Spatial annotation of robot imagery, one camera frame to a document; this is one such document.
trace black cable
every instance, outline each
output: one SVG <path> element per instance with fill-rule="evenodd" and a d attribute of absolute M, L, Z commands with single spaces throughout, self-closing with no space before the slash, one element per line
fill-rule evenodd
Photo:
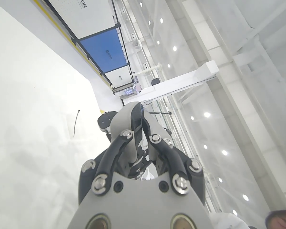
<path fill-rule="evenodd" d="M 78 117 L 78 113 L 79 113 L 79 112 L 80 112 L 80 110 L 78 110 L 77 115 L 76 115 L 76 118 L 75 118 L 73 137 L 75 136 L 75 125 L 76 125 L 76 120 L 77 120 L 77 117 Z"/>

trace display panel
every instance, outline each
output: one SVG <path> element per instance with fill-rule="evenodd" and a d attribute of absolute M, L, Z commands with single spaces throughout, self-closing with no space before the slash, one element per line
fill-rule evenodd
<path fill-rule="evenodd" d="M 116 29 L 89 37 L 80 43 L 104 73 L 127 64 Z"/>
<path fill-rule="evenodd" d="M 108 0 L 48 0 L 80 39 L 114 27 Z"/>
<path fill-rule="evenodd" d="M 129 72 L 129 66 L 124 66 L 111 72 L 105 73 L 111 81 L 112 87 L 117 88 L 132 83 L 132 76 Z"/>

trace pegboard panel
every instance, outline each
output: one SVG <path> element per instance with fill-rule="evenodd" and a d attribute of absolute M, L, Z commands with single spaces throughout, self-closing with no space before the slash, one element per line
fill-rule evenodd
<path fill-rule="evenodd" d="M 76 37 L 115 26 L 108 0 L 49 0 Z"/>

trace black hair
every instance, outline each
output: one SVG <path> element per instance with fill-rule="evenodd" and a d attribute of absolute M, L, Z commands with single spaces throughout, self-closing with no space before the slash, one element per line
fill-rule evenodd
<path fill-rule="evenodd" d="M 278 210 L 278 211 L 272 211 L 268 214 L 268 216 L 265 219 L 265 225 L 268 228 L 268 225 L 274 217 L 280 217 L 286 215 L 286 210 Z"/>

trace ceiling light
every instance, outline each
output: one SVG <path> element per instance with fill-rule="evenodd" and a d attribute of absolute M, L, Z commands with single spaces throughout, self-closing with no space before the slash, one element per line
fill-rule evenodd
<path fill-rule="evenodd" d="M 243 194 L 242 197 L 244 198 L 244 200 L 249 201 L 249 198 L 245 194 Z"/>

